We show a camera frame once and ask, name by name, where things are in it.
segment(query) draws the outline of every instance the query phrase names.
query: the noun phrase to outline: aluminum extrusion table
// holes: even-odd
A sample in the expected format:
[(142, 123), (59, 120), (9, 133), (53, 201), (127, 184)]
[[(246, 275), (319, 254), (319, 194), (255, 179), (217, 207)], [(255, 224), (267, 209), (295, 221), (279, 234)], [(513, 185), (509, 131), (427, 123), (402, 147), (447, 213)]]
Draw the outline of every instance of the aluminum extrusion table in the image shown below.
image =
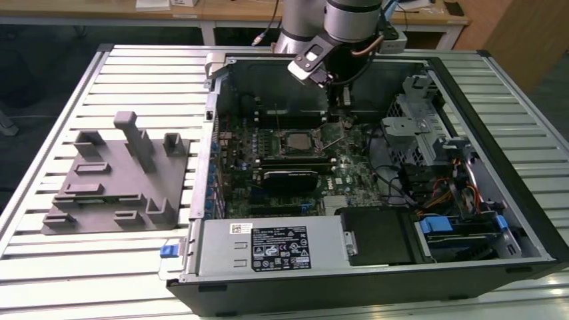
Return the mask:
[[(101, 46), (0, 217), (0, 319), (197, 319), (165, 289), (178, 259), (158, 257), (186, 234), (193, 169), (201, 137), (209, 52), (243, 47)], [(406, 51), (442, 59), (563, 239), (569, 241), (569, 144), (494, 60), (475, 52)], [(190, 139), (178, 228), (171, 231), (45, 236), (41, 220), (70, 168), (79, 129), (122, 139), (117, 111), (134, 111), (150, 138)], [(461, 132), (458, 120), (449, 119)], [(354, 307), (239, 319), (561, 319), (569, 274), (515, 282), (474, 299)]]

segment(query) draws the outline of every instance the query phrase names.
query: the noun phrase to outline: warning label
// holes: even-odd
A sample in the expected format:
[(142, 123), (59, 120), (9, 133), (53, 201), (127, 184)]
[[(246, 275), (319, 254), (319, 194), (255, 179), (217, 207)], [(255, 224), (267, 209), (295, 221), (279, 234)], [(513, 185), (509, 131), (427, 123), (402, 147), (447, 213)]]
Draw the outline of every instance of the warning label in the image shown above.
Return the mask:
[(253, 271), (311, 268), (306, 227), (251, 229), (250, 243)]

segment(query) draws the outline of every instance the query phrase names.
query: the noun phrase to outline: metal bracket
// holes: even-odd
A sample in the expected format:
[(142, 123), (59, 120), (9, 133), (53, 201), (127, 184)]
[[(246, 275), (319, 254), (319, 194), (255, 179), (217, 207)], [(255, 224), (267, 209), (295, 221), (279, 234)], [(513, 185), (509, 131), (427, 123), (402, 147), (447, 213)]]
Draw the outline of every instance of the metal bracket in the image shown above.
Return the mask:
[(357, 255), (357, 245), (354, 233), (350, 231), (343, 231), (343, 241), (346, 243), (346, 253), (349, 256)]
[(429, 127), (421, 125), (413, 118), (387, 117), (381, 119), (385, 134), (393, 137), (409, 137), (417, 133), (430, 132)]
[(458, 152), (462, 148), (470, 145), (469, 138), (438, 138), (433, 143), (434, 160), (446, 161), (449, 152)]
[(427, 75), (413, 75), (402, 82), (407, 99), (427, 99), (438, 91), (433, 79)]
[(225, 53), (211, 52), (205, 57), (205, 77), (210, 80), (217, 77), (221, 73), (221, 69), (225, 67)]

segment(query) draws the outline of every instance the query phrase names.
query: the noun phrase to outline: cable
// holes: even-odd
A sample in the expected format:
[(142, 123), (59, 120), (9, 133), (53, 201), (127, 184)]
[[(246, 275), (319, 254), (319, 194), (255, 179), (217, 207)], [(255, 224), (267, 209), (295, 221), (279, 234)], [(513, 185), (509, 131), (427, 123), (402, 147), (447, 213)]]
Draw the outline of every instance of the cable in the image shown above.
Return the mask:
[(373, 168), (373, 171), (377, 171), (377, 169), (379, 168), (389, 168), (393, 171), (398, 171), (399, 167), (397, 167), (395, 165), (378, 165), (377, 167)]
[(374, 54), (371, 52), (370, 56), (369, 56), (369, 59), (367, 59), (367, 62), (365, 62), (363, 67), (359, 69), (359, 71), (357, 71), (357, 73), (354, 74), (354, 76), (351, 78), (349, 78), (347, 80), (343, 80), (341, 82), (331, 82), (330, 86), (331, 87), (337, 87), (337, 86), (341, 86), (341, 85), (349, 85), (351, 82), (354, 82), (357, 80), (357, 78), (359, 78), (362, 76), (362, 74), (367, 70), (367, 68), (370, 67), (371, 62), (373, 62), (373, 56), (374, 56)]
[(403, 32), (407, 32), (407, 30), (409, 30), (407, 11), (405, 9), (402, 9), (401, 5), (398, 5), (398, 4), (397, 4), (397, 7), (399, 7), (399, 9), (402, 10), (402, 16), (405, 17), (405, 31)]
[(433, 184), (433, 194), (431, 194), (431, 197), (434, 198), (434, 195), (437, 194), (437, 186), (438, 186), (438, 184), (441, 183), (441, 182), (443, 182), (443, 181), (446, 181), (449, 178), (441, 178), (441, 179), (437, 179), (435, 181), (434, 181), (434, 184)]
[(466, 184), (466, 188), (469, 188), (471, 191), (471, 197), (474, 198), (475, 211), (479, 213), (479, 192), (478, 192), (478, 188), (475, 188), (475, 186), (473, 186), (470, 183)]
[(383, 42), (383, 36), (379, 35), (377, 39), (370, 43), (367, 48), (361, 51), (351, 51), (351, 57), (363, 57), (369, 52), (373, 55), (373, 50), (378, 47), (378, 45)]
[(427, 208), (431, 208), (435, 205), (439, 205), (441, 203), (449, 201), (453, 198), (453, 193), (450, 191), (446, 191), (446, 193), (443, 195), (441, 195), (438, 198), (430, 200), (429, 204), (425, 206), (423, 209), (417, 210), (417, 216), (421, 216), (425, 214), (425, 210)]
[(397, 179), (397, 180), (398, 180), (398, 179), (399, 179), (399, 177), (393, 177), (393, 178), (391, 178), (391, 180), (389, 180), (389, 186), (387, 186), (387, 202), (389, 202), (389, 199), (393, 197), (393, 196), (391, 196), (391, 189), (393, 189), (391, 187), (393, 187), (393, 180), (394, 180), (394, 179)]
[(402, 199), (405, 200), (405, 203), (410, 206), (410, 207), (417, 207), (417, 203), (414, 202), (414, 200), (410, 199), (410, 197), (407, 196), (407, 194), (395, 186), (393, 185), (391, 181), (389, 181), (387, 179), (385, 179), (377, 172), (374, 172), (375, 177), (389, 186), (391, 187), (391, 189), (394, 191), (397, 191), (402, 197)]
[(265, 35), (266, 35), (266, 32), (267, 32), (267, 30), (270, 29), (270, 25), (273, 24), (273, 22), (274, 22), (274, 17), (275, 17), (275, 9), (278, 8), (278, 0), (274, 0), (274, 10), (273, 10), (273, 17), (270, 18), (270, 22), (267, 23), (267, 26), (266, 26), (266, 28), (265, 28), (265, 31), (263, 32), (261, 32), (259, 33), (259, 35), (254, 38), (254, 40), (251, 41), (251, 43), (250, 43), (250, 45), (251, 45), (251, 47), (254, 47), (261, 41), (262, 41), (262, 38), (265, 37)]

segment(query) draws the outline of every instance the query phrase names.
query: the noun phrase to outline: desk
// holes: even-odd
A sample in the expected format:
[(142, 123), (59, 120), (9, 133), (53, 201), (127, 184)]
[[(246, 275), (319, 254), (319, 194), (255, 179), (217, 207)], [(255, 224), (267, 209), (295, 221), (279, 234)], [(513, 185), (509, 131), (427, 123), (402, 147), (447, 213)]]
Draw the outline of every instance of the desk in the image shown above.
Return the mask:
[[(214, 45), (215, 27), (265, 28), (273, 0), (199, 0), (195, 7), (171, 6), (169, 11), (135, 12), (135, 0), (2, 0), (0, 23), (26, 25), (109, 25), (137, 27), (198, 27), (205, 45)], [(435, 8), (442, 10), (438, 0)], [(275, 27), (281, 11), (275, 13)], [(443, 33), (437, 49), (451, 49), (466, 17), (395, 12), (394, 25), (411, 32)]]

